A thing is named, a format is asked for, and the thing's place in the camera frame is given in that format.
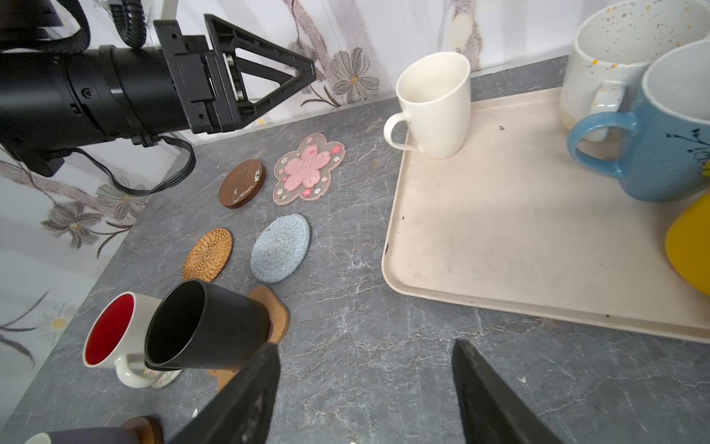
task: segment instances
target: flower drawing on blue mug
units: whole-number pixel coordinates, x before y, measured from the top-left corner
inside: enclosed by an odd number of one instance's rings
[[[666,134],[666,137],[677,137],[678,139],[685,139],[700,144],[700,146],[688,148],[686,151],[692,153],[693,158],[702,166],[701,174],[710,178],[710,144],[700,139],[700,128],[696,128],[690,132],[692,133],[692,139],[690,137],[679,136],[678,134]]]

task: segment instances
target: yellow mug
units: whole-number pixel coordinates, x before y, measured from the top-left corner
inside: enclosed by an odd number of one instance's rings
[[[683,279],[710,295],[710,193],[685,210],[668,229],[666,253]]]

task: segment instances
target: pink flower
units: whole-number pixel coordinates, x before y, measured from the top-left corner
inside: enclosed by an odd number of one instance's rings
[[[308,146],[300,158],[291,159],[284,171],[288,176],[284,188],[289,191],[294,191],[302,183],[306,188],[311,188],[320,180],[320,168],[323,168],[330,162],[330,153],[323,151],[318,153],[316,145]]]

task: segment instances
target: mug handle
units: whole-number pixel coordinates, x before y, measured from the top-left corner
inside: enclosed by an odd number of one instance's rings
[[[401,121],[406,121],[409,122],[407,114],[403,112],[398,112],[397,114],[394,114],[393,116],[390,116],[389,119],[387,119],[387,122],[385,122],[385,140],[387,141],[390,146],[393,148],[397,148],[400,150],[404,151],[417,151],[418,153],[423,153],[424,149],[421,146],[411,146],[407,144],[398,144],[397,142],[392,141],[392,130],[394,129],[395,125],[400,123]]]
[[[572,131],[567,137],[567,150],[569,151],[569,155],[582,165],[600,173],[610,175],[613,178],[621,178],[623,171],[619,163],[620,158],[615,161],[603,161],[600,158],[582,153],[579,148],[577,148],[577,144],[587,133],[610,126],[625,129],[629,132],[631,137],[635,137],[636,134],[638,134],[638,119],[636,119],[636,116],[632,112],[600,112],[585,117],[580,120],[577,125],[574,125],[574,128],[572,128]]]
[[[114,364],[116,365],[116,374],[119,376],[119,380],[132,389],[144,389],[153,385],[163,375],[163,372],[159,372],[154,377],[145,377],[142,374],[135,373],[129,366],[129,356],[127,354],[117,357]]]
[[[613,80],[602,82],[594,95],[594,100],[591,101],[589,115],[600,112],[617,112],[624,94],[626,94],[626,83]],[[587,134],[584,138],[592,142],[601,142],[606,139],[608,134],[608,129],[598,129],[593,133]]]

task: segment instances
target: blue mug handle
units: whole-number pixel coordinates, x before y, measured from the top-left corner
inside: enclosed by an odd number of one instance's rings
[[[603,161],[600,158],[582,153],[577,148],[577,144],[587,133],[610,126],[625,129],[631,137],[638,134],[638,119],[632,112],[600,112],[585,117],[577,125],[574,125],[572,132],[567,137],[567,150],[569,155],[582,165],[602,174],[610,175],[613,178],[621,178],[623,171],[619,163],[620,158],[615,161]]]

